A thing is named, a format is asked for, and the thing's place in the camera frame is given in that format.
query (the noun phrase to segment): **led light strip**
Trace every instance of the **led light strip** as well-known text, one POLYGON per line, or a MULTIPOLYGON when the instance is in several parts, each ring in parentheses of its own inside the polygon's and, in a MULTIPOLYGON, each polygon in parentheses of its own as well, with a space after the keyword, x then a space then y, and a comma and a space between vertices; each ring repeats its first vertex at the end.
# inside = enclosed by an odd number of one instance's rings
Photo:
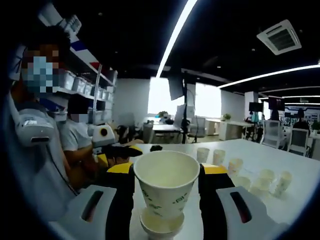
POLYGON ((291 68, 291 69, 287 69, 287 70, 275 71, 275 72, 271 72, 271 73, 267 73, 267 74, 262 74, 259 76, 249 77, 249 78, 239 80, 239 81, 230 82, 230 83, 218 86, 218 88, 222 89, 222 88, 229 87, 232 85, 236 85, 236 84, 240 84, 240 83, 244 83, 244 82, 248 82, 251 80, 260 79, 260 78, 264 78, 264 77, 269 77, 269 76, 273 76, 273 75, 277 75, 277 74, 284 74, 284 73, 289 73, 289 72, 294 72, 294 71, 299 71, 299 70, 304 70, 304 69, 316 69, 316 68, 320 68, 320 65, 318 64, 318 65, 310 65, 310 66, 301 66, 301 67, 295 67, 295 68, 291 68))
POLYGON ((311 102, 286 102, 285 105, 320 105, 320 103, 311 103, 311 102))
MULTIPOLYGON (((259 100, 265 100, 269 97, 260 97, 259 100)), ((309 96, 281 96, 279 98, 290 99, 290 98, 320 98, 320 95, 309 95, 309 96)))
POLYGON ((171 52, 172 48, 174 47, 174 44, 178 38, 178 35, 179 35, 182 27, 184 26, 191 10, 194 8, 196 2, 197 2, 197 0, 188 0, 186 5, 184 6, 184 9, 178 19, 178 22, 176 23, 176 25, 174 27, 174 30, 173 30, 172 35, 170 37, 169 43, 166 46, 166 49, 164 51, 162 60, 159 65, 158 72, 156 73, 156 78, 160 78, 161 73, 164 70, 165 64, 166 64, 168 57, 170 55, 170 52, 171 52))

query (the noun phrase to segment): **paper cup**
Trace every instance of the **paper cup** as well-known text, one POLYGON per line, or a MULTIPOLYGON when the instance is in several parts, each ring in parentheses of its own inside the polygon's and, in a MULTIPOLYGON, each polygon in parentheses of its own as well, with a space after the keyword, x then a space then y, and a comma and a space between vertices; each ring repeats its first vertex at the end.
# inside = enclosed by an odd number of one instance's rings
POLYGON ((232 158, 229 161, 228 165, 228 175, 230 178, 233 178, 236 176, 239 171, 241 170, 242 166, 244 164, 244 161, 240 158, 232 158))
POLYGON ((183 212, 178 217, 164 220, 149 213, 145 208, 140 215, 140 222, 143 230, 149 235, 150 239, 172 239, 177 235, 184 223, 185 215, 183 212))
POLYGON ((272 183, 275 179, 275 173, 270 169, 263 169, 260 171, 259 178, 266 179, 272 183))
POLYGON ((199 163, 206 163, 207 159, 208 159, 208 155, 209 155, 210 149, 206 148, 206 147, 199 147, 196 150, 196 160, 199 163))
POLYGON ((231 180, 236 187, 242 186, 249 191, 251 185, 251 181, 249 178, 245 176, 235 176, 231 180))
POLYGON ((264 178, 258 178, 251 185, 249 192, 257 197, 267 196, 269 193, 270 181, 264 178))
POLYGON ((275 186, 273 195, 277 198, 280 197, 283 194, 283 192, 287 190, 291 181, 292 181, 291 173, 288 171, 283 171, 280 175, 280 179, 278 183, 275 186))
POLYGON ((153 151, 134 164, 147 209, 162 219, 178 217, 200 173, 200 164, 177 151, 153 151))
POLYGON ((213 151, 213 165, 220 166, 224 162, 225 156, 226 156, 226 151, 219 150, 219 149, 214 150, 213 151))

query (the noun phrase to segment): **black ceiling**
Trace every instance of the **black ceiling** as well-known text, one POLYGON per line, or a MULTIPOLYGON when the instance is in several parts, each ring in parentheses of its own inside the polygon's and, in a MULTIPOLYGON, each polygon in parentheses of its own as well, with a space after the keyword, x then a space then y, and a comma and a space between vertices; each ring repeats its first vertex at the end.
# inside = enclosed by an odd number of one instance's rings
MULTIPOLYGON (((71 0, 53 3, 62 17, 71 14, 79 17, 82 22, 79 39, 104 66, 118 70, 118 77, 150 78, 156 75, 186 2, 91 0, 88 3, 71 0), (150 69, 150 65, 156 65, 156 68, 150 69)), ((180 59, 184 69, 231 82, 315 65, 320 59, 319 8, 316 3, 314 0, 198 0, 166 65, 171 66, 173 61, 180 59), (302 48, 274 55, 256 36, 285 19, 298 34, 302 48)), ((198 75, 185 77, 215 86, 225 84, 198 75)), ((244 93, 320 86, 319 80, 320 68, 316 68, 260 78, 225 90, 244 93)), ((310 90, 304 88, 296 92, 309 95, 310 90)))

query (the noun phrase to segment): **cable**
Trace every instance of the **cable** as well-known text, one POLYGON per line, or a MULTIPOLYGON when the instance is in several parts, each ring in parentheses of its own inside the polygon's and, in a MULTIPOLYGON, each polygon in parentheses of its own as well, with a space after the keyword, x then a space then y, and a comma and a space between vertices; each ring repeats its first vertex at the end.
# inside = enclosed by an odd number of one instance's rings
POLYGON ((53 165, 55 166, 55 169, 58 171, 60 177, 62 178, 62 180, 65 182, 65 184, 67 185, 67 187, 71 190, 71 192, 75 195, 75 196, 78 196, 78 193, 69 185, 68 181, 64 178, 64 176, 62 176, 58 166, 56 165, 55 161, 54 161, 54 158, 52 156, 52 153, 48 147, 48 145, 45 146, 46 147, 46 150, 49 152, 49 155, 50 155, 50 158, 53 162, 53 165))
POLYGON ((192 141, 192 144, 195 143, 195 140, 197 139, 197 134, 198 134, 198 130, 199 130, 199 124, 198 124, 198 118, 197 118, 197 115, 196 115, 196 100, 195 100, 195 95, 194 93, 187 89, 191 94, 192 94, 192 98, 193 98, 193 109, 194 109, 194 116, 195 116, 195 120, 196 120, 196 131, 195 131, 195 138, 193 139, 192 141))

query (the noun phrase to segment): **computer screen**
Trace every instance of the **computer screen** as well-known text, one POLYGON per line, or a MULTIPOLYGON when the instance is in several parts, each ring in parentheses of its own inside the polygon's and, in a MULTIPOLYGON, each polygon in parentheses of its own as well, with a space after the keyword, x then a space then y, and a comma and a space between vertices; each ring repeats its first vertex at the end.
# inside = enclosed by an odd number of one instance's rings
POLYGON ((285 110, 285 99, 279 97, 269 97, 269 109, 270 110, 277 110, 277 111, 284 111, 285 110))
POLYGON ((171 101, 184 95, 183 78, 181 74, 173 74, 168 77, 171 101))
POLYGON ((263 112, 264 104, 259 102, 249 102, 249 111, 251 112, 263 112))

